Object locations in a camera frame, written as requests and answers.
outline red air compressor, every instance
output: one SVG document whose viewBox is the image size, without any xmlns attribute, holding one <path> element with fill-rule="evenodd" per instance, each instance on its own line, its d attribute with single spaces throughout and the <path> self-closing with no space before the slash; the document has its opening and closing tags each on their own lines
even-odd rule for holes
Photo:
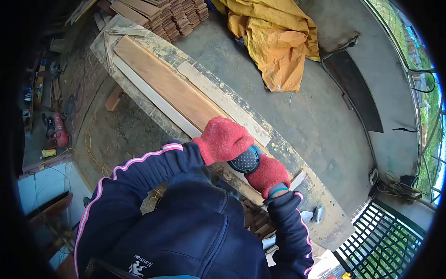
<svg viewBox="0 0 446 279">
<path fill-rule="evenodd" d="M 60 112 L 56 112 L 53 117 L 46 117 L 45 114 L 42 114 L 42 120 L 46 126 L 46 135 L 50 138 L 48 142 L 55 140 L 57 143 L 57 146 L 52 146 L 49 149 L 66 147 L 69 138 L 65 126 L 63 125 L 63 119 Z"/>
</svg>

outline red glove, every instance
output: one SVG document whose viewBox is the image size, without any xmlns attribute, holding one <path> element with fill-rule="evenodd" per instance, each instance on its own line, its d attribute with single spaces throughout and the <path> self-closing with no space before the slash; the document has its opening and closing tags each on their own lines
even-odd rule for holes
<svg viewBox="0 0 446 279">
<path fill-rule="evenodd" d="M 233 160 L 254 144 L 245 127 L 221 116 L 209 120 L 201 137 L 192 141 L 200 148 L 206 166 Z"/>
<path fill-rule="evenodd" d="M 274 158 L 260 154 L 260 164 L 255 172 L 245 174 L 249 185 L 256 189 L 267 200 L 269 190 L 276 184 L 285 183 L 289 189 L 288 172 L 285 166 Z"/>
</svg>

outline green rubber band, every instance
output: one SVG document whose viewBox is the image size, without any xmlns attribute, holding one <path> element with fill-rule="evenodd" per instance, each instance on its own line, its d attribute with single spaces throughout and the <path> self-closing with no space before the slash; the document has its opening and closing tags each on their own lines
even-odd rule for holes
<svg viewBox="0 0 446 279">
<path fill-rule="evenodd" d="M 269 196 L 268 200 L 271 199 L 271 197 L 272 197 L 273 195 L 275 195 L 277 192 L 282 191 L 282 190 L 289 190 L 289 189 L 283 187 L 283 188 L 279 188 L 279 189 L 275 190 L 275 191 Z"/>
</svg>

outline pink stripe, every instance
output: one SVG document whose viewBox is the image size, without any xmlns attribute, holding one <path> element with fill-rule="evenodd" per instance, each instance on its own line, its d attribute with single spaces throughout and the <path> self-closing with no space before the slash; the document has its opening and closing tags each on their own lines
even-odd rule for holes
<svg viewBox="0 0 446 279">
<path fill-rule="evenodd" d="M 128 170 L 128 167 L 130 165 L 132 165 L 133 163 L 143 162 L 149 156 L 160 155 L 160 154 L 163 154 L 164 152 L 169 151 L 169 150 L 181 150 L 181 151 L 183 151 L 183 146 L 181 144 L 179 144 L 179 143 L 166 144 L 166 145 L 163 145 L 162 150 L 160 150 L 160 151 L 148 152 L 148 153 L 144 154 L 141 158 L 135 158 L 135 159 L 128 160 L 127 163 L 125 163 L 125 165 L 123 167 L 121 167 L 121 166 L 116 166 L 115 167 L 115 169 L 113 170 L 113 180 L 117 180 L 116 171 L 118 169 L 126 171 L 126 170 Z M 82 215 L 82 218 L 81 218 L 81 222 L 79 223 L 78 235 L 76 237 L 76 244 L 74 246 L 74 270 L 76 271 L 76 277 L 77 278 L 79 278 L 78 261 L 77 261 L 77 252 L 78 252 L 79 239 L 82 236 L 85 224 L 86 224 L 86 222 L 88 220 L 88 215 L 90 214 L 91 205 L 94 204 L 102 196 L 102 192 L 103 192 L 102 181 L 105 178 L 110 178 L 110 177 L 103 177 L 103 178 L 101 178 L 99 180 L 98 187 L 97 187 L 98 191 L 96 193 L 96 197 L 85 208 L 85 211 L 84 211 L 84 213 Z"/>
<path fill-rule="evenodd" d="M 163 145 L 163 149 L 166 147 L 171 147 L 171 146 L 175 146 L 175 147 L 181 147 L 181 149 L 183 149 L 183 146 L 179 143 L 169 143 L 169 144 L 165 144 Z"/>
<path fill-rule="evenodd" d="M 311 248 L 311 251 L 305 256 L 305 258 L 310 258 L 310 255 L 313 252 L 313 245 L 311 245 L 311 242 L 310 242 L 310 232 L 308 230 L 308 227 L 305 225 L 304 221 L 302 220 L 301 212 L 297 208 L 296 208 L 296 210 L 297 210 L 297 212 L 299 212 L 299 217 L 301 219 L 301 223 L 302 223 L 302 225 L 304 226 L 304 228 L 307 231 L 306 242 L 307 242 L 307 244 Z M 314 266 L 314 262 L 313 262 L 313 264 L 310 267 L 308 267 L 307 269 L 304 270 L 304 275 L 306 275 L 313 268 L 313 266 Z"/>
<path fill-rule="evenodd" d="M 295 196 L 299 196 L 301 198 L 301 201 L 304 200 L 304 195 L 302 195 L 302 193 L 300 192 L 294 192 Z"/>
<path fill-rule="evenodd" d="M 126 170 L 128 170 L 128 167 L 130 165 L 132 165 L 133 163 L 144 162 L 149 156 L 160 155 L 160 154 L 163 154 L 164 152 L 169 151 L 169 150 L 181 150 L 181 151 L 183 151 L 183 146 L 178 144 L 178 143 L 166 144 L 166 145 L 163 146 L 163 149 L 160 150 L 160 151 L 149 152 L 149 153 L 144 154 L 140 158 L 135 158 L 135 159 L 128 160 L 127 163 L 125 163 L 124 166 L 122 166 L 122 167 L 121 166 L 116 166 L 115 167 L 115 169 L 113 170 L 113 180 L 117 180 L 118 179 L 118 177 L 116 175 L 116 171 L 117 170 L 126 171 Z"/>
<path fill-rule="evenodd" d="M 103 192 L 102 191 L 103 190 L 103 188 L 102 188 L 102 181 L 105 178 L 109 179 L 110 177 L 103 177 L 103 178 L 101 178 L 99 180 L 99 182 L 98 182 L 98 191 L 96 193 L 96 197 L 85 208 L 84 213 L 83 213 L 82 218 L 81 218 L 81 222 L 79 223 L 78 236 L 76 237 L 76 244 L 74 246 L 74 270 L 76 271 L 76 277 L 77 278 L 79 278 L 78 260 L 77 260 L 79 239 L 82 236 L 82 233 L 83 233 L 83 230 L 84 230 L 84 227 L 85 227 L 85 223 L 87 222 L 88 215 L 90 214 L 91 205 L 94 204 L 102 196 L 102 192 Z"/>
<path fill-rule="evenodd" d="M 299 196 L 299 198 L 301 198 L 301 200 L 304 200 L 304 195 L 302 193 L 294 192 L 294 195 L 295 196 Z M 301 223 L 302 223 L 302 225 L 304 226 L 304 228 L 307 231 L 307 237 L 306 237 L 305 240 L 306 240 L 307 244 L 310 246 L 311 251 L 305 257 L 306 258 L 310 258 L 310 254 L 313 252 L 313 245 L 311 245 L 311 242 L 310 242 L 310 232 L 308 230 L 308 227 L 305 225 L 305 222 L 302 220 L 301 212 L 297 208 L 296 208 L 296 210 L 297 210 L 297 212 L 299 212 L 299 217 L 301 219 Z M 311 270 L 311 268 L 313 268 L 313 266 L 314 266 L 314 262 L 313 262 L 313 264 L 310 267 L 308 267 L 307 269 L 304 270 L 304 275 L 306 275 L 307 272 L 309 272 Z"/>
</svg>

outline jacket sleeve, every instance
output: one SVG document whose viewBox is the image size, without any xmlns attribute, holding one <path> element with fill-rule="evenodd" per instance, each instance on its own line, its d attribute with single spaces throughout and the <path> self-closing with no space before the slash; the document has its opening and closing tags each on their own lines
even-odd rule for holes
<svg viewBox="0 0 446 279">
<path fill-rule="evenodd" d="M 175 175 L 203 166 L 198 145 L 173 141 L 160 151 L 116 166 L 110 177 L 101 178 L 79 223 L 74 247 L 77 277 L 91 257 L 110 249 L 139 220 L 148 191 Z"/>
<path fill-rule="evenodd" d="M 307 278 L 313 267 L 309 231 L 297 210 L 302 199 L 300 192 L 290 191 L 264 202 L 276 225 L 276 245 L 279 247 L 273 255 L 276 265 L 270 267 L 272 278 Z"/>
</svg>

